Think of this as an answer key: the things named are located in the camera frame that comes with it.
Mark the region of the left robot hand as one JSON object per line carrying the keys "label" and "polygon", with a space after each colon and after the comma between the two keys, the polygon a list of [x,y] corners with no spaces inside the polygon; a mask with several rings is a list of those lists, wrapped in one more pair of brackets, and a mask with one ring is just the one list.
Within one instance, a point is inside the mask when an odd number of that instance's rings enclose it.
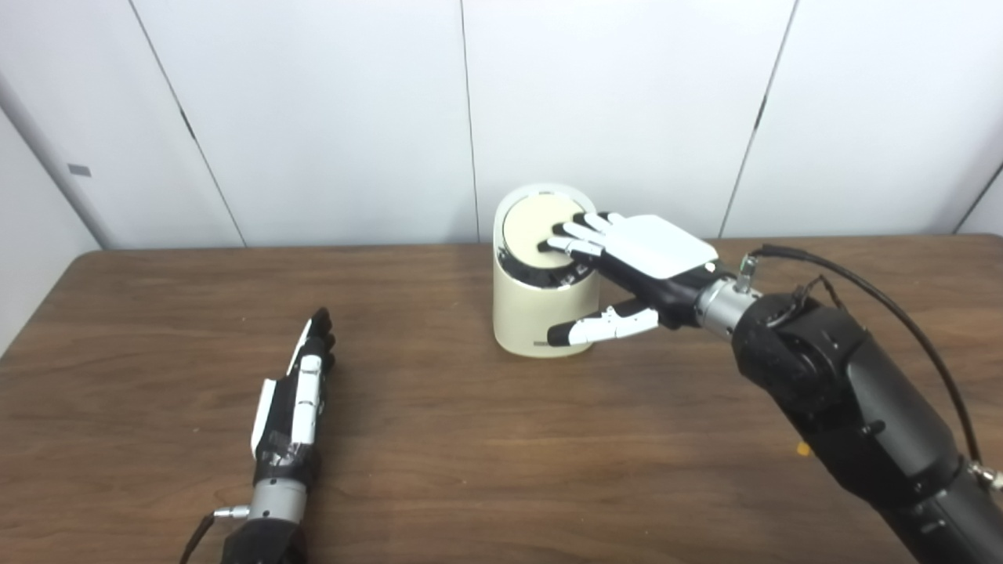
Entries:
{"label": "left robot hand", "polygon": [[335,343],[330,312],[321,307],[306,321],[286,374],[263,381],[250,442],[254,485],[291,479],[310,489],[317,481],[317,431],[335,365]]}

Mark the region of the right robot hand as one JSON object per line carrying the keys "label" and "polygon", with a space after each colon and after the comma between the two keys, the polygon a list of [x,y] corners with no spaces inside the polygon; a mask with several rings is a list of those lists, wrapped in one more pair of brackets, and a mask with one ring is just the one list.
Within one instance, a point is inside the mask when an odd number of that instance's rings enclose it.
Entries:
{"label": "right robot hand", "polygon": [[551,347],[605,342],[658,326],[698,327],[701,294],[726,275],[709,243],[658,215],[580,213],[552,232],[538,250],[565,254],[632,298],[550,327]]}

